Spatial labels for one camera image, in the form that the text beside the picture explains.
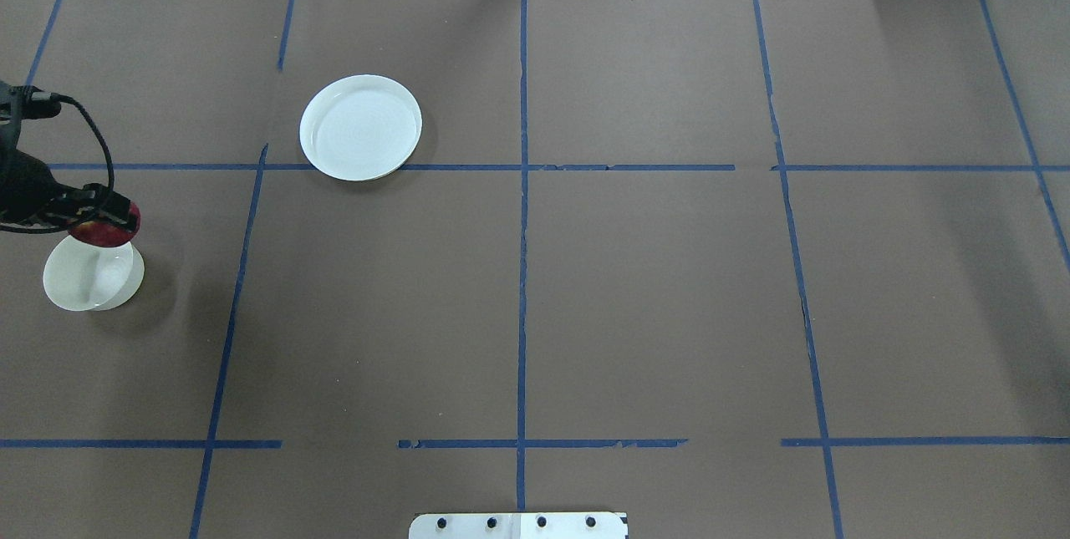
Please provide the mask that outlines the red yellow apple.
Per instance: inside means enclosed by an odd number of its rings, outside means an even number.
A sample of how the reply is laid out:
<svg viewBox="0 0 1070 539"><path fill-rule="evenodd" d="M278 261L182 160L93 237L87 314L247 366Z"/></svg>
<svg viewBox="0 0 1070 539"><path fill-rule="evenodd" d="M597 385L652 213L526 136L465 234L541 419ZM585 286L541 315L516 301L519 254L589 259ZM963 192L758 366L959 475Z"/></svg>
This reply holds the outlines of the red yellow apple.
<svg viewBox="0 0 1070 539"><path fill-rule="evenodd" d="M132 201L126 221L114 221L103 214L94 220L68 228L68 235L96 248L119 248L133 241L140 222L139 207Z"/></svg>

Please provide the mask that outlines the white bowl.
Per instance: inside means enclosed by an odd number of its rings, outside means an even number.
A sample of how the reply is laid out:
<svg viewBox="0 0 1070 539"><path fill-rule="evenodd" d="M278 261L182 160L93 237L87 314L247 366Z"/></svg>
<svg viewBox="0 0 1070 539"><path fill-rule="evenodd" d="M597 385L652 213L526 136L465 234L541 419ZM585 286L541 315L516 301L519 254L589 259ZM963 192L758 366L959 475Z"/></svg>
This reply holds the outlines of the white bowl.
<svg viewBox="0 0 1070 539"><path fill-rule="evenodd" d="M100 248L62 238L43 265L43 291L54 306L70 312L114 309L144 281L146 262L131 243Z"/></svg>

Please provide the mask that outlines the white pedestal base plate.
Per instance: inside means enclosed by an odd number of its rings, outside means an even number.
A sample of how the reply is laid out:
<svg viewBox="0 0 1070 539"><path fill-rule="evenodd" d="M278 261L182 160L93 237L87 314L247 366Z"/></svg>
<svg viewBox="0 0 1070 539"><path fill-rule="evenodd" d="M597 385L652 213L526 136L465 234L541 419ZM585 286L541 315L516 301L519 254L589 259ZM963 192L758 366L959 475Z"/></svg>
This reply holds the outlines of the white pedestal base plate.
<svg viewBox="0 0 1070 539"><path fill-rule="evenodd" d="M409 538L628 538L625 513L611 511L427 513Z"/></svg>

